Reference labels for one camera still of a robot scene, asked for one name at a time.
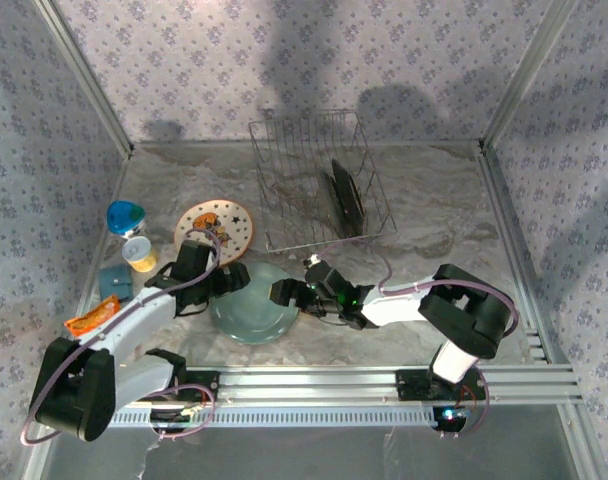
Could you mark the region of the plain blue plate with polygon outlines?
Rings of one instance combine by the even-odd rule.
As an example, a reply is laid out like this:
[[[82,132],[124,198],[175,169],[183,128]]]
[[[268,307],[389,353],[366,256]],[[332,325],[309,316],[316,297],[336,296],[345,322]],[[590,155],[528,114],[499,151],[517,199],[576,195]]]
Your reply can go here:
[[[269,298],[275,282],[290,278],[287,272],[266,262],[249,263],[246,268],[250,282],[238,291],[215,298],[210,304],[210,317],[221,333],[240,343],[265,344],[291,328],[299,309],[277,305]]]

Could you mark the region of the white star plate orange rim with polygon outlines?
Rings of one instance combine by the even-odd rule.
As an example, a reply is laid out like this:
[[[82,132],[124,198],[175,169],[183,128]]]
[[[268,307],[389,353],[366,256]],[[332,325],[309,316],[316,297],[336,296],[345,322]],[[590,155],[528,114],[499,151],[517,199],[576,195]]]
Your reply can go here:
[[[232,200],[215,199],[199,203],[187,210],[174,231],[174,247],[180,250],[184,240],[207,243],[208,239],[196,229],[209,230],[221,244],[222,266],[239,260],[253,239],[254,225],[247,209]]]

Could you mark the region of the black plate with patchwork rim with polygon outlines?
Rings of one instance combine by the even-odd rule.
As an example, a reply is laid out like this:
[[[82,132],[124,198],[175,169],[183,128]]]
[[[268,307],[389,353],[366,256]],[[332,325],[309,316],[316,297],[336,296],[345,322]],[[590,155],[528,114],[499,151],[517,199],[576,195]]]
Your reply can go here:
[[[350,237],[362,236],[364,232],[365,210],[357,186],[350,172],[338,160],[333,159],[331,165],[346,235]]]

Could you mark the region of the yellow cup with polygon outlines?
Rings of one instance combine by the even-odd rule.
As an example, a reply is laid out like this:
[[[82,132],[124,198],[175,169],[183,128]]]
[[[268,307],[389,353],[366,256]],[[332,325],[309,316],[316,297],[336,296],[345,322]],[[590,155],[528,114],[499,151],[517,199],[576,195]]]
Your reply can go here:
[[[153,244],[144,236],[135,236],[128,239],[122,246],[121,254],[131,268],[139,273],[152,271],[158,261],[158,255]]]

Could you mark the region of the teal square block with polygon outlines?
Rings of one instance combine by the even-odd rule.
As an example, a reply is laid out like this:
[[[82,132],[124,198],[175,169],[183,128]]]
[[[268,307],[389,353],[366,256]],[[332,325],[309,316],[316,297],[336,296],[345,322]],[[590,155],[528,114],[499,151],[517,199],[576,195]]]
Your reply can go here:
[[[133,277],[131,268],[125,264],[103,268],[98,274],[98,288],[101,300],[116,296],[120,302],[133,298]]]

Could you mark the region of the blue lidded container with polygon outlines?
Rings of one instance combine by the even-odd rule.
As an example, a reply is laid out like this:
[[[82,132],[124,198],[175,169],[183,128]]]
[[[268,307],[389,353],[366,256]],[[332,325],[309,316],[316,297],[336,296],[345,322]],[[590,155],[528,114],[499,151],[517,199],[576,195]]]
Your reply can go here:
[[[116,200],[107,209],[106,223],[110,233],[128,239],[141,234],[146,226],[145,216],[140,205]]]

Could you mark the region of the orange snack packet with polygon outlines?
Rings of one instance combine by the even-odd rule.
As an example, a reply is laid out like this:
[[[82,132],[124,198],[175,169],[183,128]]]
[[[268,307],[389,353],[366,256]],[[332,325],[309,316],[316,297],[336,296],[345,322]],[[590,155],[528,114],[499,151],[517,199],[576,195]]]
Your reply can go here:
[[[76,338],[81,337],[102,326],[120,310],[120,301],[113,294],[105,298],[93,310],[85,315],[64,322],[65,328]]]

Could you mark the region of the black controller board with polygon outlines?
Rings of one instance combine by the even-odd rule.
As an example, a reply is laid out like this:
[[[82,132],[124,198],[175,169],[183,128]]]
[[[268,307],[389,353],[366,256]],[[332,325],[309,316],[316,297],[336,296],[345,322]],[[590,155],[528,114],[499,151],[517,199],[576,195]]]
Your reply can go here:
[[[464,429],[469,415],[470,410],[461,406],[434,407],[436,425],[433,429],[441,433],[458,434]]]
[[[201,410],[201,406],[153,409],[149,420],[153,430],[158,434],[182,433],[191,426],[193,418]]]

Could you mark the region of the aluminium mounting rail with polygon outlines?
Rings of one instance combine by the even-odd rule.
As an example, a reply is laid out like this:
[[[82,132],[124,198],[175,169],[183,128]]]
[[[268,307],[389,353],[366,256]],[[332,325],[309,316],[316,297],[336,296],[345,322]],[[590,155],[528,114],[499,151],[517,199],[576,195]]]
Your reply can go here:
[[[220,367],[220,406],[392,405],[423,367]],[[565,364],[483,365],[490,401],[498,405],[578,404],[582,394]]]

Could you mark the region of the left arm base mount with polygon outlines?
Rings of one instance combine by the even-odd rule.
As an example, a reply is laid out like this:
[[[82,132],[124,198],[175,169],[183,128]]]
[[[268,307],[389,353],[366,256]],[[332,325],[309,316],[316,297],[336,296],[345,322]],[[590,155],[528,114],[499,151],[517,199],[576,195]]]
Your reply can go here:
[[[206,386],[198,384],[198,383],[180,384],[180,385],[175,385],[175,386],[168,387],[168,388],[165,388],[162,390],[156,390],[156,391],[149,393],[149,396],[164,396],[164,395],[171,395],[171,394],[179,394],[179,393],[188,392],[188,391],[198,392],[198,399],[196,400],[196,403],[203,403],[203,402],[215,403],[216,402],[215,393],[211,389],[207,388]]]

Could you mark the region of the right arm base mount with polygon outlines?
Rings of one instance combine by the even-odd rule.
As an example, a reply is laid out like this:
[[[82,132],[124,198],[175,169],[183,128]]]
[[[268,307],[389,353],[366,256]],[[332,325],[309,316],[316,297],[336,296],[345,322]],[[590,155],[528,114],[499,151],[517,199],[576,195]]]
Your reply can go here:
[[[400,401],[455,401],[467,394],[485,400],[487,394],[477,370],[470,369],[458,383],[449,383],[427,369],[400,369],[395,372],[395,386]]]

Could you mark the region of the aluminium side frame rail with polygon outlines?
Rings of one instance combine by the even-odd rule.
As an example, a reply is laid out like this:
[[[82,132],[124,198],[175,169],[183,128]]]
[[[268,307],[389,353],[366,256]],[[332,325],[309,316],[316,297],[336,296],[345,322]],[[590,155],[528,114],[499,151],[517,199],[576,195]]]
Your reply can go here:
[[[516,302],[520,316],[519,328],[529,338],[539,340],[538,344],[529,343],[531,358],[541,364],[564,363],[564,355],[559,354],[555,340],[551,338],[550,319],[542,313],[536,299],[535,272],[526,253],[526,243],[496,152],[479,139],[475,153],[497,223],[500,244],[508,262],[509,293]]]

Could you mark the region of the aluminium frame post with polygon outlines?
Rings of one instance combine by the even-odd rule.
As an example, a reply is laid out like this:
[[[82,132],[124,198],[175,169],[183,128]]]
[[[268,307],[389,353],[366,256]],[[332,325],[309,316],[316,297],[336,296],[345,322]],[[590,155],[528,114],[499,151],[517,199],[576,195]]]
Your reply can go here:
[[[133,151],[133,144],[102,90],[97,76],[78,45],[75,35],[68,26],[56,0],[31,0],[31,2],[44,20],[67,65],[75,75],[78,84],[116,148],[124,158],[129,158]]]
[[[579,2],[580,0],[550,1],[531,43],[480,138],[482,149],[494,147],[501,139]]]

